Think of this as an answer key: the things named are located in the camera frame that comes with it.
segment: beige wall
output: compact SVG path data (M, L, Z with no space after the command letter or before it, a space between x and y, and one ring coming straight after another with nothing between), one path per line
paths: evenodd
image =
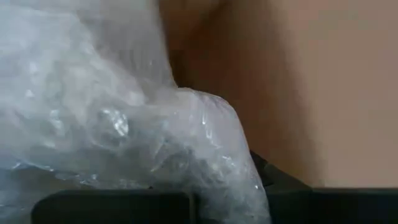
M312 185L397 187L396 1L234 0L174 57L252 150Z

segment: clear plastic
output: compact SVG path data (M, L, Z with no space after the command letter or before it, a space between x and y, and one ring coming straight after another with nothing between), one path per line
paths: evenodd
M0 0L0 222L62 189L189 190L270 223L236 113L177 88L150 0Z

